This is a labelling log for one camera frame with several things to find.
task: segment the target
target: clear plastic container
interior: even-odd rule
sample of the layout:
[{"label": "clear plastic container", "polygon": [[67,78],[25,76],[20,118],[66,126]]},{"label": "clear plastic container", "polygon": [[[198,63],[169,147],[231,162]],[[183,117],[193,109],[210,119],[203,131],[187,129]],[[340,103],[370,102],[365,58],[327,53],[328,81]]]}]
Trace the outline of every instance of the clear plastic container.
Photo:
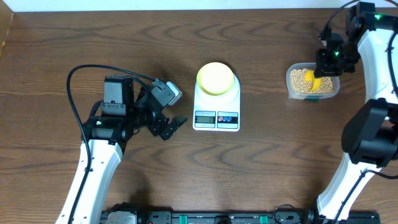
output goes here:
[{"label": "clear plastic container", "polygon": [[297,63],[292,65],[286,72],[286,83],[287,83],[287,91],[289,92],[289,98],[290,99],[298,99],[298,100],[304,100],[304,99],[325,99],[325,98],[330,98],[333,97],[337,94],[338,90],[340,89],[340,81],[338,77],[331,77],[331,82],[333,84],[333,92],[332,93],[325,93],[325,94],[308,94],[308,93],[297,93],[296,91],[293,90],[292,87],[292,82],[290,80],[290,73],[292,72],[293,69],[311,69],[315,70],[317,65],[315,63]]}]

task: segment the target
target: wood grain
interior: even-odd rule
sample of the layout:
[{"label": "wood grain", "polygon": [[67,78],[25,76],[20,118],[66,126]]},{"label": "wood grain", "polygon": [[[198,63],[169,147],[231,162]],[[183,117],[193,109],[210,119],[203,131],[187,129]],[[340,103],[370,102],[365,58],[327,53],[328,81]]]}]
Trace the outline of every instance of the wood grain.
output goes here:
[{"label": "wood grain", "polygon": [[[393,13],[392,9],[384,10]],[[311,206],[341,160],[341,132],[363,105],[361,64],[333,98],[287,97],[285,73],[312,62],[331,9],[19,13],[0,61],[0,222],[54,223],[75,174],[80,132],[65,91],[84,63],[113,65],[174,82],[182,99],[166,109],[190,118],[166,142],[143,130],[113,177],[106,208],[136,202],[175,210],[273,210]],[[344,13],[335,21],[343,32]],[[194,131],[195,76],[225,62],[242,88],[238,133]],[[82,118],[113,72],[72,79]],[[391,162],[385,173],[396,174]],[[353,206],[397,223],[396,183],[374,177]]]}]

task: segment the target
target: green connector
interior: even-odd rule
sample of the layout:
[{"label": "green connector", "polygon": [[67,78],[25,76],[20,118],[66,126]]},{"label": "green connector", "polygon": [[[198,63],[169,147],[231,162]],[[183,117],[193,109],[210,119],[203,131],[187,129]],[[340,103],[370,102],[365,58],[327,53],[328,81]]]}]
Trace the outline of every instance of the green connector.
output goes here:
[{"label": "green connector", "polygon": [[188,216],[180,215],[180,224],[188,224]]},{"label": "green connector", "polygon": [[267,216],[261,216],[260,217],[260,224],[268,224],[268,217]]}]

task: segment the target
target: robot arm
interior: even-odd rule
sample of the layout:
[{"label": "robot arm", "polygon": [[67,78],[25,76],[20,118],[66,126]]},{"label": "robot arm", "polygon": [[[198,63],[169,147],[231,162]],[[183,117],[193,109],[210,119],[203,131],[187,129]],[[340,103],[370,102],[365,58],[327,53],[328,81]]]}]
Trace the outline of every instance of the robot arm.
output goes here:
[{"label": "robot arm", "polygon": [[[359,2],[351,7],[346,16],[348,40],[327,27],[320,34],[326,45],[316,54],[315,76],[339,76],[343,72],[355,71],[354,65],[361,58],[366,84],[366,101],[385,98],[389,103],[398,103],[393,82],[398,74],[395,66],[394,77],[390,76],[387,49],[390,38],[398,29],[398,17],[376,14],[373,3]],[[397,48],[397,41],[392,48]],[[398,57],[392,54],[392,64],[398,64]]]},{"label": "robot arm", "polygon": [[[398,159],[398,105],[369,100],[347,123],[341,138],[343,160],[329,186],[317,198],[319,220],[347,220],[349,210],[366,183],[391,160]],[[393,128],[382,127],[390,117]]]},{"label": "robot arm", "polygon": [[[114,171],[122,159],[119,144],[108,144],[107,140],[92,139],[89,141],[93,162],[92,171],[87,177],[86,184],[76,207],[73,223],[99,223],[101,211],[104,207],[109,184]],[[57,224],[67,223],[70,210],[75,201],[79,186],[85,173],[87,153],[85,144],[80,147],[80,159],[75,178],[63,206]]]},{"label": "robot arm", "polygon": [[[141,92],[134,102],[133,81],[142,85]],[[106,194],[114,171],[121,162],[126,144],[134,130],[147,126],[154,136],[163,140],[173,133],[188,118],[174,117],[169,123],[162,110],[173,105],[182,95],[170,82],[156,79],[153,87],[128,75],[112,75],[105,78],[104,101],[94,105],[90,117],[83,124],[85,136],[89,139],[91,169],[75,208],[72,223],[99,223]],[[95,112],[101,108],[101,116]],[[88,158],[85,143],[80,148],[80,160],[72,182],[67,201],[57,220],[57,224],[68,223],[78,189],[83,182]]]},{"label": "robot arm", "polygon": [[[329,186],[317,198],[315,223],[347,220],[352,204],[374,175],[364,175],[364,171],[379,172],[390,160],[397,159],[397,127],[382,127],[388,118],[392,124],[397,123],[396,78],[391,76],[387,62],[388,43],[398,28],[396,19],[376,14],[374,4],[359,2],[347,12],[348,40],[331,33],[330,27],[320,34],[326,49],[317,51],[315,76],[352,73],[361,58],[367,103],[343,131],[343,159]],[[392,57],[392,64],[398,64],[398,57]]]}]

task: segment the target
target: digital kitchen scale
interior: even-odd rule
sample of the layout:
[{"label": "digital kitchen scale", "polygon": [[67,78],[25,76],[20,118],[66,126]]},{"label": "digital kitchen scale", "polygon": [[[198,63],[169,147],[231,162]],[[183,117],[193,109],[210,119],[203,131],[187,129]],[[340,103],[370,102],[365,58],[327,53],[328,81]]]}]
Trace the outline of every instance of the digital kitchen scale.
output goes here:
[{"label": "digital kitchen scale", "polygon": [[241,87],[233,74],[231,88],[222,95],[205,93],[195,85],[193,128],[200,131],[239,131],[241,121]]}]

